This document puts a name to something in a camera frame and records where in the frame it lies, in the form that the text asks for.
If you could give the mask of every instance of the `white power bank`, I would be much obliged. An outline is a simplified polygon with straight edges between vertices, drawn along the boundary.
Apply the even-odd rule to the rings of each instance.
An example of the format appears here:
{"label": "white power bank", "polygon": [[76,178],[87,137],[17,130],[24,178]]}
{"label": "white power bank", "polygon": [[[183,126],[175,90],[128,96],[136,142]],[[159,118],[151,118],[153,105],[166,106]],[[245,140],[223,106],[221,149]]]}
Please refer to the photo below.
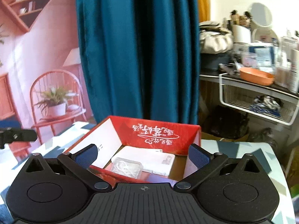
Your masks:
{"label": "white power bank", "polygon": [[112,163],[117,157],[138,161],[143,165],[144,172],[167,177],[170,174],[175,155],[160,152],[159,149],[125,146],[111,158]]}

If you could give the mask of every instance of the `white flower pot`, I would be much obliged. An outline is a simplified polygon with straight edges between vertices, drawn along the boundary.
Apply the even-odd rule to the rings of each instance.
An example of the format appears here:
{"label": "white flower pot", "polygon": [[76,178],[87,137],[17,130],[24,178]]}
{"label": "white flower pot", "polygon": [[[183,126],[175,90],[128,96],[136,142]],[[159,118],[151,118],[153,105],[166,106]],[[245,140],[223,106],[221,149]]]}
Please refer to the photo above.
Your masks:
{"label": "white flower pot", "polygon": [[65,115],[65,103],[48,107],[48,116],[57,117]]}

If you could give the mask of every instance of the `open box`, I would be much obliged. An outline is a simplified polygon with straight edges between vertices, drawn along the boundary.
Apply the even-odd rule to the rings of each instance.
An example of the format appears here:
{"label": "open box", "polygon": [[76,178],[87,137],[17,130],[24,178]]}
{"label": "open box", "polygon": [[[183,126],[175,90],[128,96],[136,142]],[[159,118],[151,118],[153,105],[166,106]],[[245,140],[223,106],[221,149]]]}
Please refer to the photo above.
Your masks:
{"label": "open box", "polygon": [[89,144],[98,147],[98,158],[90,171],[112,186],[116,182],[144,183],[145,179],[122,176],[109,168],[111,158],[124,146],[162,149],[175,155],[168,179],[182,180],[197,168],[188,159],[188,148],[192,143],[200,146],[201,127],[154,120],[109,116],[72,145],[67,152],[75,153]]}

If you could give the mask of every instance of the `blue curtain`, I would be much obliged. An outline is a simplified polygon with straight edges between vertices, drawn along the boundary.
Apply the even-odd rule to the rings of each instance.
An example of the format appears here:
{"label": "blue curtain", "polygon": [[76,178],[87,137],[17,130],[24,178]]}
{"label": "blue curtain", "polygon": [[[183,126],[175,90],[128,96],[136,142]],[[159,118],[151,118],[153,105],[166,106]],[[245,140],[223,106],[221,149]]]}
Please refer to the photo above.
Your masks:
{"label": "blue curtain", "polygon": [[197,0],[77,0],[81,63],[97,122],[197,124]]}

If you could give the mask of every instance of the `yellow curtain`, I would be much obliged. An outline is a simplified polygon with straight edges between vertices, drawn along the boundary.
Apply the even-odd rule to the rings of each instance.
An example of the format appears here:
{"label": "yellow curtain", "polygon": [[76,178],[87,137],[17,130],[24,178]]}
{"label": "yellow curtain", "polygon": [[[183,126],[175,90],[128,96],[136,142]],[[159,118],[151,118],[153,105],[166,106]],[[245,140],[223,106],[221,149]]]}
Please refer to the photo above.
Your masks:
{"label": "yellow curtain", "polygon": [[199,21],[210,20],[210,0],[197,0],[198,2],[198,17]]}

